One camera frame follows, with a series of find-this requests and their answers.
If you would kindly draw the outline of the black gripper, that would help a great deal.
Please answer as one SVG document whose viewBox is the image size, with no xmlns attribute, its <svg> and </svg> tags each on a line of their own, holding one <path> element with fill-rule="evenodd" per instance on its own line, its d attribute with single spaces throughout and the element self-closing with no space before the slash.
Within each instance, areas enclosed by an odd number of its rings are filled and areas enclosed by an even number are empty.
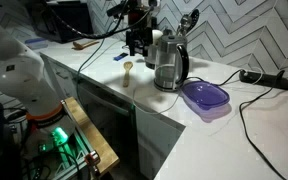
<svg viewBox="0 0 288 180">
<path fill-rule="evenodd" d="M 152 43 L 153 35 L 150 27 L 131 29 L 126 32 L 126 45 L 129 47 L 131 56 L 136 53 L 147 56 Z"/>
</svg>

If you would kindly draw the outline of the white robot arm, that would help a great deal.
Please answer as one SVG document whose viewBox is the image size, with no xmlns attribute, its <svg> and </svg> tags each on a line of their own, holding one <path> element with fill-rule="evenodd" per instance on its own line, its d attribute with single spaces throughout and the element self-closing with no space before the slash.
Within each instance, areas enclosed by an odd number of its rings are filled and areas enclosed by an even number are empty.
<svg viewBox="0 0 288 180">
<path fill-rule="evenodd" d="M 0 91 L 19 100 L 33 125 L 31 140 L 52 136 L 65 142 L 75 125 L 66 114 L 45 69 L 42 58 L 12 37 L 0 25 Z"/>
</svg>

